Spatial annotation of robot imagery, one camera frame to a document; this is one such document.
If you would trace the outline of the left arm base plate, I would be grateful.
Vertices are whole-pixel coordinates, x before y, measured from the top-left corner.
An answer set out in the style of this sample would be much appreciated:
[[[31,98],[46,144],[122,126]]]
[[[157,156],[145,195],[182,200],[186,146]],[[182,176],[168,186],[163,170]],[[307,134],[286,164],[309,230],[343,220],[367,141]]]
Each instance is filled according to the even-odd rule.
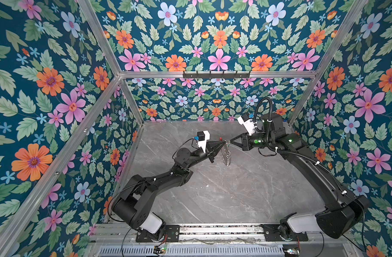
[[[179,225],[166,224],[163,224],[156,233],[140,229],[137,232],[136,243],[176,243],[179,241],[180,229]]]

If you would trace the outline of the metal key organizer red handle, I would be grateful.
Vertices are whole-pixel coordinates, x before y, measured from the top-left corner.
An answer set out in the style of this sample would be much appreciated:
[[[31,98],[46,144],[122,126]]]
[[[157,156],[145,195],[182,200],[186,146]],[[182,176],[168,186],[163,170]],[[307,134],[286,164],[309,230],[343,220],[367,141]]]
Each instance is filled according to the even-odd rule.
[[[230,142],[228,140],[223,140],[222,138],[220,139],[220,142],[222,143],[222,147],[220,149],[223,163],[225,166],[230,166],[231,164],[231,151],[230,151]]]

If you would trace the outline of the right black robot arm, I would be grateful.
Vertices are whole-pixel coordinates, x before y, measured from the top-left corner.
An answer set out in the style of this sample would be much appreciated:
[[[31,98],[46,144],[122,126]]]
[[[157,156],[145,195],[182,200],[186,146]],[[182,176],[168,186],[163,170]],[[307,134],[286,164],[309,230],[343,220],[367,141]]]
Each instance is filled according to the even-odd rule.
[[[267,148],[272,156],[282,156],[307,179],[325,205],[320,212],[292,213],[281,219],[278,227],[281,238],[288,241],[299,233],[320,232],[338,239],[356,224],[364,223],[370,206],[367,197],[348,190],[322,161],[312,157],[312,150],[302,137],[286,131],[281,115],[270,110],[258,118],[258,111],[238,117],[246,132],[232,138],[230,143],[242,151]]]

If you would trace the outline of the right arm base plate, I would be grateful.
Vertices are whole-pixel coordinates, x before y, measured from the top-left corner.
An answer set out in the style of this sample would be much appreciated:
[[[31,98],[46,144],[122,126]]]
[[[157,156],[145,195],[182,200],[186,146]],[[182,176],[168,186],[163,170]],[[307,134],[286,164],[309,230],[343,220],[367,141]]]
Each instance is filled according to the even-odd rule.
[[[282,224],[261,224],[263,234],[267,242],[308,242],[305,232],[294,233],[286,225]]]

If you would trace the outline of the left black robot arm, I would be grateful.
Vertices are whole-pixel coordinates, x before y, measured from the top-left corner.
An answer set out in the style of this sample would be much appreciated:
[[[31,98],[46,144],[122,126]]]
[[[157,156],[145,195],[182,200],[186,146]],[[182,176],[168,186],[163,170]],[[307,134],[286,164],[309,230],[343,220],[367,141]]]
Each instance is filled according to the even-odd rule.
[[[165,233],[166,222],[152,212],[158,195],[185,185],[193,175],[191,167],[215,157],[226,145],[225,141],[208,140],[205,147],[194,151],[182,147],[173,154],[174,164],[165,173],[154,177],[134,175],[110,204],[111,211],[133,230],[145,230],[159,240]]]

